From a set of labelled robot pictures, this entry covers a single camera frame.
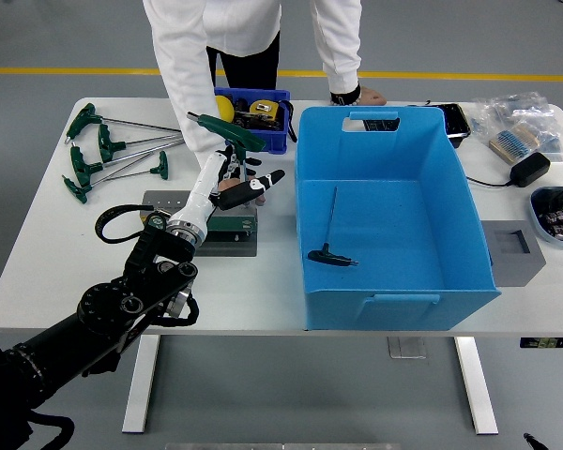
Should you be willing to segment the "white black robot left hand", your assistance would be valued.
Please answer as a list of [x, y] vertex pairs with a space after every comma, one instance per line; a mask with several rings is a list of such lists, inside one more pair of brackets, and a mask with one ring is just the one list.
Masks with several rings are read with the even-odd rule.
[[193, 228], [206, 234], [207, 220], [215, 208], [229, 210], [255, 200], [285, 176], [284, 170], [276, 170], [220, 191], [219, 184], [232, 159], [231, 146], [208, 157], [190, 191], [186, 205], [168, 219], [169, 232], [174, 229]]

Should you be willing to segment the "person's right hand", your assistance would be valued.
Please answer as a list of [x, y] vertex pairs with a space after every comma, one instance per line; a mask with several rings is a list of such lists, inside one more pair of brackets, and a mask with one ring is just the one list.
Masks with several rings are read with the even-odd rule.
[[[241, 180], [239, 178], [228, 178], [223, 179], [219, 182], [219, 191], [224, 191], [228, 188], [232, 188], [236, 185], [239, 185]], [[266, 198], [264, 195], [260, 195], [255, 199], [255, 203], [257, 206], [263, 206], [266, 203]]]

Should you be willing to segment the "person's left hand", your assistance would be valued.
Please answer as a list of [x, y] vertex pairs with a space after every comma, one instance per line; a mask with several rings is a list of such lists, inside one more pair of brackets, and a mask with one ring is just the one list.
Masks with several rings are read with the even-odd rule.
[[366, 86], [360, 87], [358, 106], [384, 106], [387, 99], [379, 92]]

